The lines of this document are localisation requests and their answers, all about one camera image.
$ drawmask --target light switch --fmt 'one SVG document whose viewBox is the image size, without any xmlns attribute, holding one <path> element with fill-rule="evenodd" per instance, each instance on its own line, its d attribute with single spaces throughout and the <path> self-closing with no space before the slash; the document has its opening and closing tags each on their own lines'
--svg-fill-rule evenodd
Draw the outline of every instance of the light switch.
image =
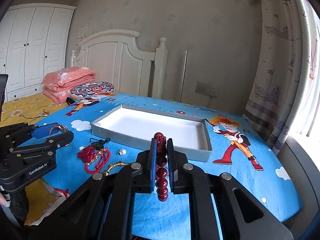
<svg viewBox="0 0 320 240">
<path fill-rule="evenodd" d="M 208 95 L 209 91 L 210 91 L 210 84 L 197 81 L 196 93 Z"/>
</svg>

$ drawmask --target curtain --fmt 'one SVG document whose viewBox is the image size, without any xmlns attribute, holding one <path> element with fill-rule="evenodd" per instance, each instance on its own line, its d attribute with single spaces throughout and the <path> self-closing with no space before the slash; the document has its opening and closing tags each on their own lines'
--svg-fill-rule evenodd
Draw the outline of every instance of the curtain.
<svg viewBox="0 0 320 240">
<path fill-rule="evenodd" d="M 311 39 L 302 0 L 261 0 L 260 59 L 244 118 L 277 155 L 308 85 Z"/>
<path fill-rule="evenodd" d="M 312 133 L 312 130 L 319 130 L 320 128 L 319 126 L 314 125 L 316 120 L 316 113 L 319 111 L 320 97 L 320 36 L 318 28 L 320 26 L 320 19 L 308 0 L 303 0 L 303 3 L 306 9 L 306 16 L 309 22 L 309 30 L 311 36 L 311 66 L 302 107 L 298 112 L 298 118 L 296 118 L 294 122 L 292 131 L 298 132 L 305 136 L 310 136 L 310 134 L 315 134 L 314 132 Z"/>
</svg>

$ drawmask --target white wooden headboard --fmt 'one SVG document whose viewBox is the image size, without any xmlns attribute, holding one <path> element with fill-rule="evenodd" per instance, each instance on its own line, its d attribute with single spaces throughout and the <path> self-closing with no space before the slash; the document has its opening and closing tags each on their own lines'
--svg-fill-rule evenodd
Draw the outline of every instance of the white wooden headboard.
<svg viewBox="0 0 320 240">
<path fill-rule="evenodd" d="M 145 52 L 137 48 L 136 37 L 139 34 L 129 30 L 95 33 L 81 41 L 78 56 L 72 51 L 70 65 L 92 69 L 97 74 L 96 81 L 110 82 L 119 92 L 147 96 L 151 62 L 154 61 L 152 97 L 161 98 L 167 64 L 167 39 L 160 38 L 156 52 Z"/>
</svg>

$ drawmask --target wardrobe door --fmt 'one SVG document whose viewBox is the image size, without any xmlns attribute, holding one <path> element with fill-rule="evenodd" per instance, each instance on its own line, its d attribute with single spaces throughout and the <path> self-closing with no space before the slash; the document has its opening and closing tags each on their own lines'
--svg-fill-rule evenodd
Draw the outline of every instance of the wardrobe door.
<svg viewBox="0 0 320 240">
<path fill-rule="evenodd" d="M 6 73 L 9 75 L 8 92 L 24 87 L 24 58 L 29 28 L 35 10 L 35 7 L 18 9 L 13 22 L 6 64 Z"/>
<path fill-rule="evenodd" d="M 37 7 L 33 15 L 24 61 L 25 86 L 40 84 L 44 76 L 44 50 L 53 7 Z"/>
<path fill-rule="evenodd" d="M 18 9 L 7 11 L 0 22 L 0 73 L 5 73 L 10 32 L 14 18 L 17 15 L 17 11 Z"/>
<path fill-rule="evenodd" d="M 64 68 L 68 26 L 72 10 L 55 8 L 49 26 L 44 56 L 44 74 Z"/>
</svg>

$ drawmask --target cartoon boy print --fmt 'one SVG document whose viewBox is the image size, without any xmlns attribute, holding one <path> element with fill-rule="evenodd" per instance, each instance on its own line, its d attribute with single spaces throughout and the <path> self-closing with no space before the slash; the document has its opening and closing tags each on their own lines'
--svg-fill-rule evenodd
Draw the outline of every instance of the cartoon boy print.
<svg viewBox="0 0 320 240">
<path fill-rule="evenodd" d="M 101 94 L 96 94 L 91 96 L 90 98 L 85 98 L 80 100 L 80 102 L 72 104 L 70 106 L 76 106 L 73 110 L 70 112 L 66 113 L 66 116 L 71 116 L 75 112 L 78 112 L 80 109 L 87 107 L 87 106 L 94 106 L 95 104 L 99 103 L 102 98 L 106 96 L 115 96 L 116 94 L 113 93 L 101 93 Z"/>
<path fill-rule="evenodd" d="M 238 131 L 238 127 L 241 124 L 231 121 L 225 116 L 219 115 L 213 117 L 208 121 L 213 126 L 213 131 L 217 134 L 222 134 L 225 138 L 230 141 L 230 146 L 225 151 L 222 159 L 213 161 L 215 164 L 227 164 L 231 165 L 231 155 L 234 149 L 239 149 L 243 154 L 251 161 L 252 166 L 257 171 L 263 171 L 263 167 L 257 162 L 256 157 L 251 153 L 249 146 L 251 145 L 248 138 Z M 218 127 L 221 125 L 226 131 L 223 131 Z"/>
</svg>

